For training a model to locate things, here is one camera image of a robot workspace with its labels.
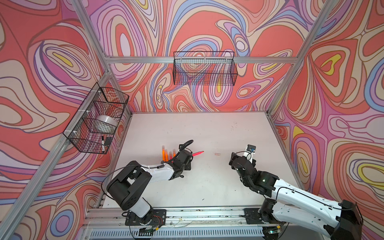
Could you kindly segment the orange highlighter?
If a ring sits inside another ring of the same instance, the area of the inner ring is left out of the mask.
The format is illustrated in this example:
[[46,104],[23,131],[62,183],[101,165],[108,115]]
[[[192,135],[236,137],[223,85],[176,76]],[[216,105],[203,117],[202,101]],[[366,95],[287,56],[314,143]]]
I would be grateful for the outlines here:
[[168,162],[170,160],[169,152],[165,150],[165,160]]
[[166,161],[166,151],[165,151],[165,146],[162,146],[162,161]]

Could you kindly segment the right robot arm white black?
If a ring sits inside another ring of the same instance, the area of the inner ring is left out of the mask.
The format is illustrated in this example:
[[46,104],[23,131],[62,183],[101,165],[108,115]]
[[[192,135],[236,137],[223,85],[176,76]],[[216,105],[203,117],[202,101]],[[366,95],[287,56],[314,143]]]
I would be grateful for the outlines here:
[[360,240],[363,217],[357,203],[336,202],[299,189],[278,176],[256,169],[251,152],[232,153],[229,165],[242,184],[265,197],[259,209],[266,223],[285,222],[321,233],[331,240]]

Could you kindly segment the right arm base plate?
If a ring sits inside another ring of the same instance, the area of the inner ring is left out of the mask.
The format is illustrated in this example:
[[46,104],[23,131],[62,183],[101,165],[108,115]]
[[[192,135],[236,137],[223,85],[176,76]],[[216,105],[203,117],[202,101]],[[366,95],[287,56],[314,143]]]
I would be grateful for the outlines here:
[[260,208],[245,208],[243,218],[246,219],[248,225],[256,224],[272,224],[285,225],[286,222],[278,221],[272,214],[261,212]]

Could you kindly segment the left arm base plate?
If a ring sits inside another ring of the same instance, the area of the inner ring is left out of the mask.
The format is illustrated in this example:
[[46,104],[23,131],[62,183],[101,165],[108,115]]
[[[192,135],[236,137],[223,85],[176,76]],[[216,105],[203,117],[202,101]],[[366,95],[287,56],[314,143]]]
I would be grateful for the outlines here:
[[143,226],[143,227],[161,227],[166,223],[167,210],[154,209],[150,210],[144,217],[140,218],[133,212],[126,215],[126,226]]

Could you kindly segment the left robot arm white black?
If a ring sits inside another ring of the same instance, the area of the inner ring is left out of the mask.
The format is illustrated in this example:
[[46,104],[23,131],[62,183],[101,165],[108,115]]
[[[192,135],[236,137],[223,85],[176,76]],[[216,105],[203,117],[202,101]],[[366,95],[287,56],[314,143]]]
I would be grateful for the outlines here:
[[194,156],[188,147],[193,142],[189,140],[179,145],[175,156],[163,160],[159,165],[146,166],[137,161],[129,162],[116,170],[117,175],[105,187],[104,182],[101,183],[103,194],[114,200],[127,217],[134,214],[142,225],[148,225],[155,213],[153,207],[142,197],[143,192],[151,183],[183,178],[183,172],[192,169]]

